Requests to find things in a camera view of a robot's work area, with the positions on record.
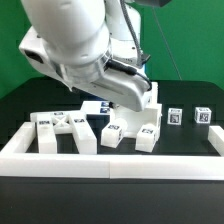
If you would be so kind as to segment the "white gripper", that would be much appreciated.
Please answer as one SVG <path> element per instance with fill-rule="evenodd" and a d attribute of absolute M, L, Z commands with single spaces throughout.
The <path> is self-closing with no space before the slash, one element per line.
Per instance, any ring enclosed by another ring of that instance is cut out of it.
<path fill-rule="evenodd" d="M 71 87 L 136 112 L 146 107 L 150 97 L 150 84 L 145 81 L 145 76 L 128 75 L 113 69 L 69 69 L 68 80 Z"/>

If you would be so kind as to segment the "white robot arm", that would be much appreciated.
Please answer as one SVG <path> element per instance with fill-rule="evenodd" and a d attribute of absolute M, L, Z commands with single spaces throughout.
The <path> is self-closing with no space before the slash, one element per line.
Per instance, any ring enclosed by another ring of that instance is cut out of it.
<path fill-rule="evenodd" d="M 38 72 L 100 98 L 142 111 L 151 81 L 142 70 L 141 17 L 133 3 L 171 0 L 21 0 L 31 28 L 19 45 Z"/>

